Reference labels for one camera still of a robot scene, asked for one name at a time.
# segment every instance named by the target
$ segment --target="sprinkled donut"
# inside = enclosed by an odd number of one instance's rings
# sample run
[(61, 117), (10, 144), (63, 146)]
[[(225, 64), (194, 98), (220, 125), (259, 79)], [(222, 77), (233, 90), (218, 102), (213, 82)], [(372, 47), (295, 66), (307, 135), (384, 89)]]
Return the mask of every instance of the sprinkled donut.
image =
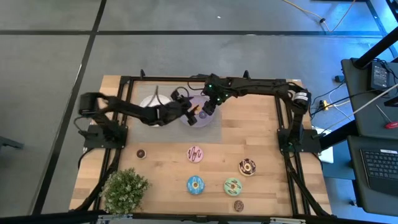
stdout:
[(242, 175), (249, 177), (256, 172), (256, 164), (250, 159), (244, 159), (239, 163), (239, 171)]
[(234, 209), (237, 212), (242, 212), (244, 208), (243, 202), (240, 200), (235, 201), (234, 203)]
[(204, 181), (197, 175), (194, 175), (188, 179), (187, 189), (193, 195), (198, 195), (205, 189)]
[(198, 146), (192, 146), (187, 151), (187, 158), (190, 162), (200, 162), (203, 159), (203, 150)]
[(238, 196), (242, 191), (242, 183), (234, 177), (226, 179), (224, 191), (230, 196)]

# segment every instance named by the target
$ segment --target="blue donut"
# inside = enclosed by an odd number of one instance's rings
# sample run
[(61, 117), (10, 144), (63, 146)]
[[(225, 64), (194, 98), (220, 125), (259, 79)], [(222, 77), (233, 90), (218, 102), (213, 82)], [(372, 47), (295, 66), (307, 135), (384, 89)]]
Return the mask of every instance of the blue donut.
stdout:
[(191, 194), (198, 195), (205, 189), (205, 183), (200, 177), (194, 175), (188, 179), (187, 189)]

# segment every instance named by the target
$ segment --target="green plant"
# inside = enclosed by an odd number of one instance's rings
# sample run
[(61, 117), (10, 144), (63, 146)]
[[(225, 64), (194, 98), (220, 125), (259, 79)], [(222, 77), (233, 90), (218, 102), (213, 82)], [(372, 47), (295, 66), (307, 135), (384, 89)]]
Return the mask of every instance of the green plant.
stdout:
[(149, 187), (148, 180), (136, 174), (134, 168), (111, 174), (100, 194), (104, 197), (105, 211), (112, 214), (132, 213), (141, 207), (141, 199)]

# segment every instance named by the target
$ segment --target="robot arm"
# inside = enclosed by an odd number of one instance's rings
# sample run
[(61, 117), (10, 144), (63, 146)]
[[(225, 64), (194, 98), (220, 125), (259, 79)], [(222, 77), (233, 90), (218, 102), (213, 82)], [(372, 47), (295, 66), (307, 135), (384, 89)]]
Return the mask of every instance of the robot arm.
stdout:
[(216, 106), (232, 96), (237, 98), (247, 94), (256, 94), (279, 97), (294, 113), (293, 121), (289, 124), (287, 143), (301, 144), (303, 116), (308, 111), (311, 102), (311, 93), (301, 86), (281, 79), (251, 80), (248, 76), (247, 78), (220, 78), (211, 74), (206, 79), (202, 93), (210, 97), (203, 107), (208, 115), (212, 115)]
[[(79, 114), (84, 118), (91, 118), (101, 128), (104, 140), (106, 142), (125, 142), (126, 130), (121, 128), (118, 122), (111, 121), (105, 115), (107, 112), (118, 112), (126, 114), (149, 126), (163, 126), (185, 115), (188, 123), (193, 125), (196, 123), (195, 109), (188, 111), (192, 104), (189, 97), (180, 95), (175, 90), (171, 95), (173, 101), (165, 105), (141, 107), (126, 101), (120, 100), (115, 96), (106, 96), (102, 93), (85, 93), (80, 96)], [(107, 106), (100, 108), (98, 100), (103, 100)], [(90, 131), (80, 131), (85, 138), (89, 136)]]

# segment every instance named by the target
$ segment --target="wooden table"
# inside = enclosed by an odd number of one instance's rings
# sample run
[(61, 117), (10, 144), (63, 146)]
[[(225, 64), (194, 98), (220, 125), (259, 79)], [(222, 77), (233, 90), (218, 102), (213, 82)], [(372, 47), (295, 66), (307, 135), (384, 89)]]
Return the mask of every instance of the wooden table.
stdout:
[[(104, 76), (100, 92), (116, 95), (119, 80), (120, 76)], [(134, 82), (134, 86), (146, 83)], [(137, 88), (133, 87), (133, 99), (136, 90)], [(277, 142), (278, 121), (274, 97), (247, 95), (238, 99), (230, 98), (220, 106), (220, 111), (221, 144), (195, 143), (205, 153), (205, 158), (198, 164), (190, 163), (186, 158), (187, 149), (193, 143), (134, 144), (128, 143), (127, 140), (127, 145), (121, 153), (119, 169), (134, 167), (138, 174), (145, 176), (152, 183), (152, 187), (143, 198), (141, 212), (292, 215), (285, 164)], [(127, 120), (130, 129), (135, 122), (140, 121), (135, 118)], [(303, 124), (305, 128), (311, 128), (308, 114), (304, 117)], [(144, 160), (137, 159), (138, 149), (147, 151)], [(97, 184), (103, 155), (104, 149), (95, 149), (82, 160), (70, 209), (79, 206)], [(319, 161), (309, 153), (300, 155), (309, 191), (322, 208), (331, 213)], [(244, 177), (238, 171), (238, 162), (244, 158), (251, 158), (257, 164), (257, 171), (252, 177)], [(186, 182), (192, 175), (199, 175), (205, 181), (205, 191), (201, 195), (194, 196), (187, 191)], [(224, 192), (223, 184), (228, 177), (237, 177), (242, 182), (243, 191), (239, 196), (230, 197)], [(298, 209), (303, 213), (301, 195), (297, 186), (296, 196)], [(233, 209), (236, 200), (244, 203), (244, 210), (240, 213)]]

